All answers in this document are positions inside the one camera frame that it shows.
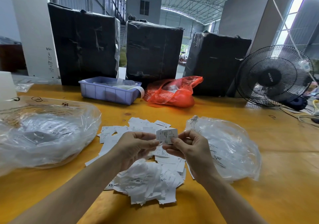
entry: person's right hand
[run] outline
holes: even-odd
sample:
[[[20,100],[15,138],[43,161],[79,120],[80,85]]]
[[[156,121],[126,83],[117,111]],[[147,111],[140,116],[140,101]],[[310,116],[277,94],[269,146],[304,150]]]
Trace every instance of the person's right hand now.
[[[173,145],[163,145],[163,149],[171,155],[185,159],[197,182],[203,184],[207,175],[219,175],[205,137],[194,130],[188,130],[171,141]]]

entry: red plastic bag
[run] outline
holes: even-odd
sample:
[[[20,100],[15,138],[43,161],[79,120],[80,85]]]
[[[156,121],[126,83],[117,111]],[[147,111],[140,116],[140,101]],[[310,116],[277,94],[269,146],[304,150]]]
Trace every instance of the red plastic bag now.
[[[202,81],[203,78],[200,76],[155,81],[147,86],[143,99],[150,103],[191,107],[195,104],[193,88]]]

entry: black box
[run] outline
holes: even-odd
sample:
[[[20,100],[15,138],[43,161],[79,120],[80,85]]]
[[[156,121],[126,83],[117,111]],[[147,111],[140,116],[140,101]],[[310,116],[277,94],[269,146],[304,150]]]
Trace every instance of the black box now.
[[[182,28],[146,21],[127,21],[126,78],[148,83],[175,79],[183,38]]]
[[[112,16],[48,4],[62,85],[96,76],[116,78],[120,21]]]
[[[240,37],[194,33],[183,75],[203,77],[194,94],[225,96],[250,44]]]

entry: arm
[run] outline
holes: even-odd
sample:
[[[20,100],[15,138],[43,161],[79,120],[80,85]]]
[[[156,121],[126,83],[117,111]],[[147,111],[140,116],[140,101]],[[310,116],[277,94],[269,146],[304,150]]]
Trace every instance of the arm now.
[[[121,171],[156,149],[154,134],[125,133],[105,155],[76,174],[10,224],[76,224],[104,188]]]
[[[218,174],[208,141],[190,130],[172,139],[172,145],[163,145],[169,154],[186,159],[192,175],[215,202],[227,224],[265,224],[265,220],[240,194]]]

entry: hand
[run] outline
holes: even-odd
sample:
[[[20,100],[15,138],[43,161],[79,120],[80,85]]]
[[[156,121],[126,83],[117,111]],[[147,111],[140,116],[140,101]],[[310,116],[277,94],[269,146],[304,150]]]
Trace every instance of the hand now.
[[[203,184],[209,174],[219,176],[205,137],[194,130],[188,130],[171,141],[173,145],[163,145],[163,149],[171,155],[186,159],[197,182]]]
[[[135,161],[147,156],[150,151],[156,150],[160,142],[154,140],[155,138],[156,135],[152,133],[124,133],[113,147],[113,151],[122,158],[120,172],[127,170]]]

